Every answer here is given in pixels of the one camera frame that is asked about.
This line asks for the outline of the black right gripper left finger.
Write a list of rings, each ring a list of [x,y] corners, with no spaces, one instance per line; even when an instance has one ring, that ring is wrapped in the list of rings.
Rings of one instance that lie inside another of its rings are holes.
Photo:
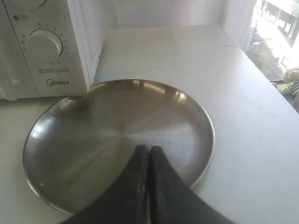
[[[64,224],[145,224],[147,222],[149,150],[134,149],[119,177],[93,203]]]

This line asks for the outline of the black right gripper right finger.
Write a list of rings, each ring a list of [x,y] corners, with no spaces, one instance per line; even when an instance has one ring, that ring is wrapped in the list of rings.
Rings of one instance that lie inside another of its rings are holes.
[[[179,177],[159,146],[149,155],[149,210],[153,224],[232,224]]]

